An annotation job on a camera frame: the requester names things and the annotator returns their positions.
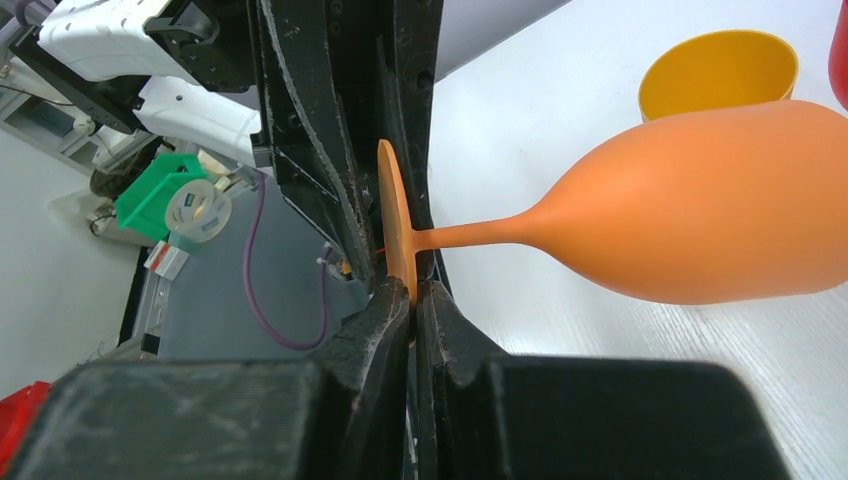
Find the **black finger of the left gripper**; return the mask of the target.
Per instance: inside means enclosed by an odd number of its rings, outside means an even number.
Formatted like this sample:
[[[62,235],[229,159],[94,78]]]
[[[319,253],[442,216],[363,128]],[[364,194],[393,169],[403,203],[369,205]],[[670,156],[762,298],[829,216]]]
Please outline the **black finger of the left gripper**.
[[[261,130],[285,200],[376,283],[375,239],[344,105],[334,85],[323,1],[247,4]]]

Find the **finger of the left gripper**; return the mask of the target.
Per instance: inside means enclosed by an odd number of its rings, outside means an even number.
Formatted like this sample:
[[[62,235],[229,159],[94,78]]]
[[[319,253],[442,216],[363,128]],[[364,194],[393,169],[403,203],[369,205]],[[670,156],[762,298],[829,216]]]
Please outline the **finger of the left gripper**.
[[[379,1],[377,146],[388,275],[410,295],[435,257],[418,261],[412,230],[433,226],[427,177],[431,110],[442,20],[441,1]]]

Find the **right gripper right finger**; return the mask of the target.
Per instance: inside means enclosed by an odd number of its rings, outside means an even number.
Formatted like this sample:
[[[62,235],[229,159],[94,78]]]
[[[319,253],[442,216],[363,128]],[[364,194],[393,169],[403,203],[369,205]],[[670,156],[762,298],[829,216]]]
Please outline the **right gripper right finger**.
[[[748,389],[713,363],[512,355],[437,281],[417,304],[423,479],[786,479]]]

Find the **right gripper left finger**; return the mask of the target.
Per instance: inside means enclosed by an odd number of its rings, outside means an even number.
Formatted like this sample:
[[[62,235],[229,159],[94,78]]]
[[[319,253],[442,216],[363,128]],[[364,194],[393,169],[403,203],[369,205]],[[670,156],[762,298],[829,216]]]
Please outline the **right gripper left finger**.
[[[50,391],[10,479],[399,479],[410,297],[388,278],[306,357],[93,362]]]

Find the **yellow wine glass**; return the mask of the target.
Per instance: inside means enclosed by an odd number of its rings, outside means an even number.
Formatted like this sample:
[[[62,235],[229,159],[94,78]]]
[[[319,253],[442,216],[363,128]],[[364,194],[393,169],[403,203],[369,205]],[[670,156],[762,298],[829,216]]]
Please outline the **yellow wine glass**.
[[[663,53],[638,90],[645,122],[660,118],[792,96],[799,59],[782,38],[733,29],[702,34]]]

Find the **orange wine glass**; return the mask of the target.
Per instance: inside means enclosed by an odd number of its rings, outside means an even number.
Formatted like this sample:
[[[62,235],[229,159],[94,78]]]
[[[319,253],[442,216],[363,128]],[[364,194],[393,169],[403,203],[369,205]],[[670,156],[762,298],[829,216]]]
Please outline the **orange wine glass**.
[[[780,100],[649,121],[578,160],[503,219],[417,230],[395,151],[377,146],[388,272],[427,250],[520,244],[617,293],[703,305],[847,280],[847,120]]]

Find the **red wine glass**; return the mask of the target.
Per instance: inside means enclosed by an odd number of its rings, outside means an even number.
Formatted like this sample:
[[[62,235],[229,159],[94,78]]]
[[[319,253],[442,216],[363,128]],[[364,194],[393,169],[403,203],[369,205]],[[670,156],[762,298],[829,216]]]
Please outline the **red wine glass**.
[[[829,50],[828,78],[835,98],[847,109],[847,0],[840,2]]]

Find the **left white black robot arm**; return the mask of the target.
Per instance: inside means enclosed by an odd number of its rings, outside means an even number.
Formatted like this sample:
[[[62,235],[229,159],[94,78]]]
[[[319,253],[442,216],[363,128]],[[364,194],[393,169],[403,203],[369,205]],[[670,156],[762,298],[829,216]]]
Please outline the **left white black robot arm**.
[[[384,230],[383,156],[428,227],[439,1],[5,1],[1,49],[97,124],[256,169],[367,287],[416,283]]]

